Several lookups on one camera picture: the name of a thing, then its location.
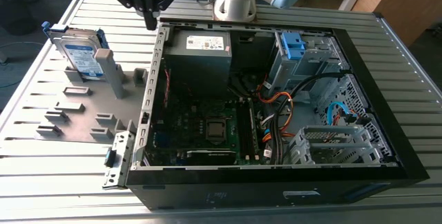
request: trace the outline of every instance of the red wire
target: red wire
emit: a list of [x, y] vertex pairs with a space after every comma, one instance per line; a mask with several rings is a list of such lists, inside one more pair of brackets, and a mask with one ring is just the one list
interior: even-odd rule
[[[284, 136], [284, 137], [296, 137], [296, 134], [289, 133], [289, 132], [284, 132], [284, 133], [282, 133], [282, 136]], [[268, 141], [270, 141], [270, 140], [272, 140], [272, 136], [270, 136], [270, 135], [266, 135], [266, 136], [264, 137], [264, 142], [268, 142]]]
[[338, 124], [338, 121], [340, 121], [340, 118], [341, 118], [341, 115], [338, 114], [333, 120], [333, 126], [336, 126]]
[[170, 87], [172, 87], [172, 78], [169, 76], [168, 69], [165, 69], [165, 73], [166, 73], [166, 77], [168, 77], [168, 86], [166, 86], [166, 94], [165, 94], [165, 102], [164, 103], [166, 104], [166, 102], [169, 100], [169, 90], [170, 90]]
[[[265, 82], [266, 82], [266, 79], [268, 79], [268, 74], [266, 74], [266, 76], [265, 76], [264, 83], [262, 83], [262, 84], [258, 86], [258, 88], [257, 88], [257, 92], [258, 92], [260, 100], [261, 100], [262, 102], [265, 102], [265, 103], [273, 103], [273, 102], [280, 98], [280, 96], [285, 95], [285, 96], [288, 96], [288, 98], [290, 99], [290, 105], [292, 105], [292, 108], [294, 108], [293, 99], [292, 99], [292, 95], [290, 95], [289, 92], [278, 92], [278, 93], [276, 93], [276, 95], [274, 95], [270, 99], [264, 99], [264, 98], [262, 98], [262, 96], [261, 96], [261, 92], [260, 92], [260, 91], [261, 91], [261, 88], [264, 87], [264, 84], [265, 84]], [[288, 129], [289, 125], [290, 125], [292, 117], [293, 117], [293, 112], [290, 113], [290, 116], [289, 116], [289, 118], [288, 118], [288, 121], [286, 121], [284, 127], [281, 128], [281, 131], [282, 131], [282, 132], [286, 131], [286, 129]], [[272, 137], [270, 137], [270, 135], [269, 135], [268, 137], [264, 138], [264, 142], [269, 141], [270, 139], [272, 139]]]

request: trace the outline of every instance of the slotted metal table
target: slotted metal table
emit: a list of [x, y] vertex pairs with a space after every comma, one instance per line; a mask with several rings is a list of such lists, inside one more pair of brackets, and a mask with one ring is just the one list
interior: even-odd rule
[[[193, 1], [177, 0], [162, 17], [210, 20], [213, 10]], [[115, 223], [165, 223], [166, 217], [174, 217], [185, 223], [411, 223], [423, 220], [440, 223], [442, 93], [385, 19], [363, 12], [308, 8], [280, 10], [260, 6], [258, 21], [336, 27], [349, 31], [432, 178], [352, 205], [152, 212], [132, 191], [102, 190], [103, 161], [110, 145], [42, 141], [31, 135], [38, 125], [35, 120], [62, 97], [61, 94], [37, 94], [35, 89], [69, 84], [63, 74], [66, 62], [47, 41], [0, 116], [2, 220], [71, 223], [73, 220], [94, 219], [94, 223], [114, 223], [113, 219], [118, 219]], [[117, 0], [73, 0], [59, 23], [82, 28], [101, 26], [124, 70], [150, 67], [157, 31], [146, 30], [142, 17]], [[192, 216], [202, 219], [184, 219]]]

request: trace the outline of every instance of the blue latch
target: blue latch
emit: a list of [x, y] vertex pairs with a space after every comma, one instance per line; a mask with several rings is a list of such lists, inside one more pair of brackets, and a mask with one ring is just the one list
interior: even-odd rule
[[302, 59], [306, 53], [306, 43], [301, 39], [300, 33], [284, 33], [284, 43], [290, 60]]
[[51, 23], [49, 21], [42, 23], [42, 27], [43, 27], [43, 33], [46, 34], [46, 36], [49, 37], [49, 39], [51, 40], [49, 31], [54, 31], [54, 32], [62, 32], [65, 33], [67, 31], [67, 29], [70, 28], [69, 25], [63, 25], [63, 24], [54, 24], [53, 27]]

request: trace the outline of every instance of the floor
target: floor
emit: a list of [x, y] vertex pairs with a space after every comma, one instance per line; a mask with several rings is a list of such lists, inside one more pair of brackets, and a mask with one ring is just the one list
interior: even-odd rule
[[[38, 23], [50, 21], [57, 23], [69, 7], [71, 0], [41, 0], [30, 5], [31, 12]], [[13, 36], [0, 28], [0, 47], [5, 44], [18, 41], [31, 41], [45, 43], [47, 40], [41, 28], [33, 34]], [[442, 87], [442, 39], [432, 36], [432, 32], [425, 32], [417, 42], [411, 46], [411, 51], [421, 62], [425, 70], [440, 87]], [[34, 58], [38, 55], [41, 46], [37, 44], [17, 44], [0, 48], [9, 56], [7, 64], [0, 66], [0, 111], [5, 108], [10, 97], [18, 87]]]

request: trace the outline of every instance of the motherboard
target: motherboard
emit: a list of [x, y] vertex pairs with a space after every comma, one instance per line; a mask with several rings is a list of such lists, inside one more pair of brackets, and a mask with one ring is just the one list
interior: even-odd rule
[[156, 125], [150, 161], [160, 166], [257, 165], [253, 102], [172, 97]]

